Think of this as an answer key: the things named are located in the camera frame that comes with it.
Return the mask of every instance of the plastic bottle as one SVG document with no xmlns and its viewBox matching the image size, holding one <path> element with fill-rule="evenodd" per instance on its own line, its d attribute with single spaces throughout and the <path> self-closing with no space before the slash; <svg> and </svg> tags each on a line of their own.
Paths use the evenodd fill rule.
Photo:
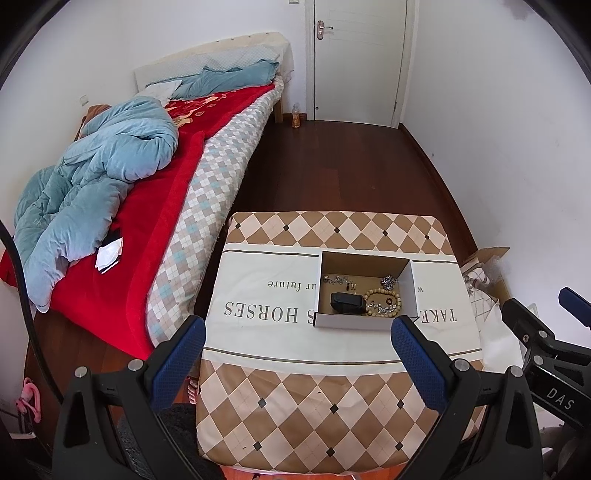
<svg viewBox="0 0 591 480">
<path fill-rule="evenodd" d="M 300 127 L 300 104 L 299 103 L 294 103 L 294 107 L 293 110 L 291 111 L 291 115 L 292 115 L 292 120 L 291 120 L 291 126 L 293 128 L 299 128 Z"/>
</svg>

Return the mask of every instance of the white box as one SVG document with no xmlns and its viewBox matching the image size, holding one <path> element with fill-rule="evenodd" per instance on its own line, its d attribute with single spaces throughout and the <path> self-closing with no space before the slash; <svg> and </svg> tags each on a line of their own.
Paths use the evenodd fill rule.
<svg viewBox="0 0 591 480">
<path fill-rule="evenodd" d="M 413 262 L 408 258 L 324 250 L 319 257 L 318 271 L 314 327 L 389 331 L 393 320 L 391 317 L 339 314 L 330 306 L 332 293 L 341 291 L 364 295 L 370 289 L 381 288 L 380 280 L 386 275 L 398 279 L 394 291 L 399 293 L 402 299 L 399 315 L 418 316 Z M 357 284 L 356 291 L 346 291 L 346 283 L 325 283 L 325 275 L 331 278 L 336 275 L 348 277 L 351 283 Z M 372 296 L 371 300 L 385 304 L 382 294 Z"/>
</svg>

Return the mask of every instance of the wooden floor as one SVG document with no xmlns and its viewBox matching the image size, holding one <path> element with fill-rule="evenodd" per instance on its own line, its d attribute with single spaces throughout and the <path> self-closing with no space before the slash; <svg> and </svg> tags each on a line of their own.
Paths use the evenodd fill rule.
<svg viewBox="0 0 591 480">
<path fill-rule="evenodd" d="M 476 244 L 449 192 L 442 191 L 412 140 L 400 130 L 337 122 L 303 122 L 301 128 L 269 123 L 252 156 L 233 212 L 343 210 L 431 215 L 443 224 L 458 260 Z M 224 234 L 216 245 L 195 313 L 205 317 Z M 123 368 L 131 357 L 105 344 L 56 312 L 38 314 L 35 325 L 47 362 L 62 391 L 73 371 Z M 41 390 L 40 439 L 51 447 L 58 408 L 33 356 L 25 374 Z M 186 389 L 177 397 L 188 401 Z"/>
</svg>

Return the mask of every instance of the screw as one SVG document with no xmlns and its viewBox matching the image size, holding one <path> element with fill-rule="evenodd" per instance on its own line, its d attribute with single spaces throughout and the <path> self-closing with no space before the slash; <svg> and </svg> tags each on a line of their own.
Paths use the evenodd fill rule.
<svg viewBox="0 0 591 480">
<path fill-rule="evenodd" d="M 86 367 L 78 367 L 74 370 L 74 376 L 78 378 L 84 377 L 88 373 L 88 369 Z"/>
<path fill-rule="evenodd" d="M 523 370 L 519 368 L 517 365 L 513 365 L 511 367 L 510 372 L 514 377 L 520 377 L 521 375 L 523 375 Z"/>
<path fill-rule="evenodd" d="M 465 372 L 470 368 L 470 364 L 463 358 L 458 358 L 457 360 L 454 360 L 453 364 L 460 372 Z"/>
<path fill-rule="evenodd" d="M 134 358 L 127 364 L 127 368 L 129 368 L 132 372 L 137 372 L 143 366 L 144 363 L 139 358 Z"/>
</svg>

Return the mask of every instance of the red blanket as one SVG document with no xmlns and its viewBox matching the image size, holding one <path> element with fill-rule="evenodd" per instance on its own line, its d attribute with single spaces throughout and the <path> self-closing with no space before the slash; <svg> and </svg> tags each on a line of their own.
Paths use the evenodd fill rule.
<svg viewBox="0 0 591 480">
<path fill-rule="evenodd" d="M 166 168 L 136 182 L 119 209 L 111 230 L 119 228 L 124 239 L 121 260 L 104 274 L 95 268 L 96 254 L 70 266 L 53 290 L 51 308 L 110 345 L 146 359 L 154 349 L 146 329 L 148 294 L 204 141 L 272 88 L 250 87 L 170 102 L 166 110 L 179 127 L 178 149 Z M 7 267 L 10 261 L 3 257 L 0 278 L 9 282 Z"/>
</svg>

